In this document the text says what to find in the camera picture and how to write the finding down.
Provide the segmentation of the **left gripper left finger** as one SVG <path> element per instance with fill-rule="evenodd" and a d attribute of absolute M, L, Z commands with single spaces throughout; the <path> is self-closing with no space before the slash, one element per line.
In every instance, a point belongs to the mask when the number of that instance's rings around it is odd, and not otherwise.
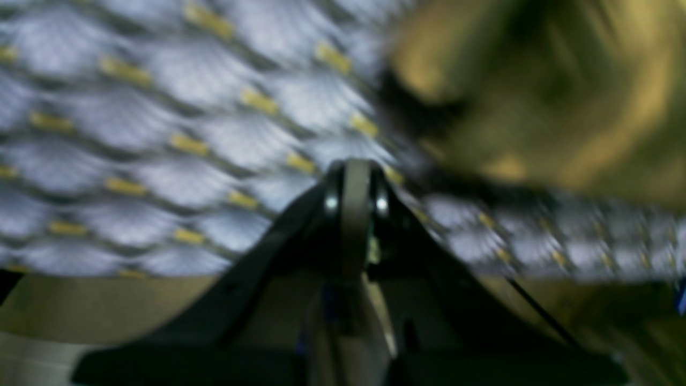
<path fill-rule="evenodd" d="M 325 178 L 277 217 L 257 244 L 186 310 L 139 339 L 84 354 L 76 385 L 306 385 L 302 316 L 321 286 L 345 276 L 341 234 L 346 172 L 336 161 Z M 293 305 L 268 306 L 268 332 L 277 323 L 284 346 L 240 342 L 257 327 L 267 295 L 304 295 Z"/>

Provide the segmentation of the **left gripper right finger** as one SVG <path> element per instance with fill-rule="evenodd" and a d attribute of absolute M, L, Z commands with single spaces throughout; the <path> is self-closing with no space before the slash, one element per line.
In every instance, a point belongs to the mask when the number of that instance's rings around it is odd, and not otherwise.
<path fill-rule="evenodd" d="M 366 272 L 384 296 L 397 353 L 385 385 L 625 385 L 607 354 L 556 340 L 510 312 L 422 227 L 374 161 L 363 202 L 379 262 Z"/>

